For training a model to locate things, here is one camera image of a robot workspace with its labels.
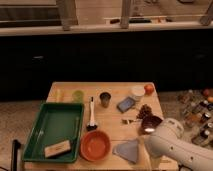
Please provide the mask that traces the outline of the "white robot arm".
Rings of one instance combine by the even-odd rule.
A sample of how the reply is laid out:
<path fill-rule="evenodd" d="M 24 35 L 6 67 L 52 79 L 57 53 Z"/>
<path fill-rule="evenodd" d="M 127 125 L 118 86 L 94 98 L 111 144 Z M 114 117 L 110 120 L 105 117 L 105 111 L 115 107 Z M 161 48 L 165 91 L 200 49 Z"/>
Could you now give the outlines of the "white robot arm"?
<path fill-rule="evenodd" d="M 182 124 L 173 118 L 164 119 L 145 140 L 153 158 L 167 156 L 193 171 L 213 171 L 213 151 L 181 139 Z"/>

